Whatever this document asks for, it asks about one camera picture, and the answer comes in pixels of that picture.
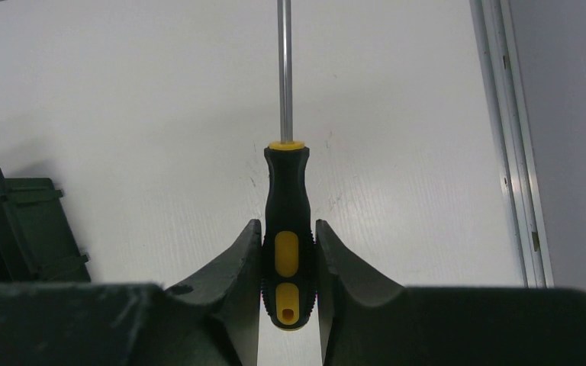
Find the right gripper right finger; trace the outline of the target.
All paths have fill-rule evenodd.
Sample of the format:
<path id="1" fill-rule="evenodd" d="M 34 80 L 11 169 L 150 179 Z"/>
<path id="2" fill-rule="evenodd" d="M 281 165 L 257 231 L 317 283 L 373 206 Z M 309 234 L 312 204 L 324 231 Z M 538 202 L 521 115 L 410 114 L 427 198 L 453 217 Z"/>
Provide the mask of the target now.
<path id="1" fill-rule="evenodd" d="M 316 223 L 325 365 L 586 365 L 586 292 L 404 287 Z"/>

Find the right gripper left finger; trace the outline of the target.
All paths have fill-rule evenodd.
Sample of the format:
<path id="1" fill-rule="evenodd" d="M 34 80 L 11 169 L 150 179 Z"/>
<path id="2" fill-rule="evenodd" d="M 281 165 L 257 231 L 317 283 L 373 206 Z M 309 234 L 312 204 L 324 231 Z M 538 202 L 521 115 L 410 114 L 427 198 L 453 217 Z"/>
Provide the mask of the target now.
<path id="1" fill-rule="evenodd" d="M 0 284 L 0 365 L 255 365 L 261 225 L 171 287 Z"/>

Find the black yellow screwdriver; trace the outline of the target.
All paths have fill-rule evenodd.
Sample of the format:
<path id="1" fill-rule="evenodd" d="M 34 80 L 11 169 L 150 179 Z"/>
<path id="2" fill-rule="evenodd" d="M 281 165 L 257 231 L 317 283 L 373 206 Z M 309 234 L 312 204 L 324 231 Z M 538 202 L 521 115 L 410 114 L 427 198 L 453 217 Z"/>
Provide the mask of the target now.
<path id="1" fill-rule="evenodd" d="M 279 1 L 280 138 L 264 150 L 269 170 L 262 243 L 262 299 L 274 326 L 305 326 L 316 298 L 315 244 L 305 185 L 310 150 L 293 135 L 291 3 Z"/>

